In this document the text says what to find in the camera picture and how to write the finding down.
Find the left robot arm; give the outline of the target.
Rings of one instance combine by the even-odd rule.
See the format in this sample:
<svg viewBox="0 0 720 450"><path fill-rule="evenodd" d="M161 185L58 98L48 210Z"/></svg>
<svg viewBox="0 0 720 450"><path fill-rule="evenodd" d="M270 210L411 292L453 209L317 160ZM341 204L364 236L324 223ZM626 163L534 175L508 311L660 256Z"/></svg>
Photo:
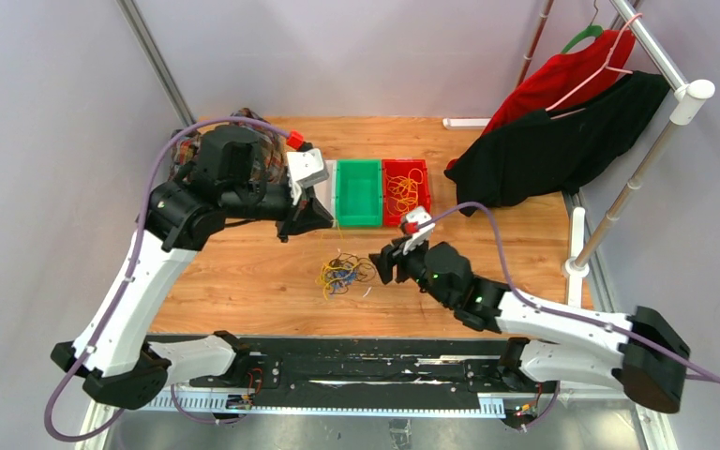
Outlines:
<svg viewBox="0 0 720 450"><path fill-rule="evenodd" d="M289 151L271 178L256 131L217 126L173 179L145 196L123 274L85 330L52 349L54 363L80 377L91 399L137 410L173 384L212 376L237 387L248 379L249 347L228 332L173 343L147 332L212 235L240 220L274 222L281 242L331 227L314 191L329 176L322 152L296 133L285 140Z"/></svg>

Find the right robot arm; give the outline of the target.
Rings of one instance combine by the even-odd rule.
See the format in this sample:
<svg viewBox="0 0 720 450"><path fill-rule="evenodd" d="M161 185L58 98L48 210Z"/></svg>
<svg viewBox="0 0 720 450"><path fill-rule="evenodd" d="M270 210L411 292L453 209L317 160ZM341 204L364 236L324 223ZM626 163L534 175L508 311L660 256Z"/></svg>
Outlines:
<svg viewBox="0 0 720 450"><path fill-rule="evenodd" d="M690 348L658 311L597 313L525 295L476 275L470 261L442 242L405 250L394 240L369 256L384 284L413 281L478 332L509 334L498 365L501 383L520 391L530 383L571 382L611 388L660 412L681 408Z"/></svg>

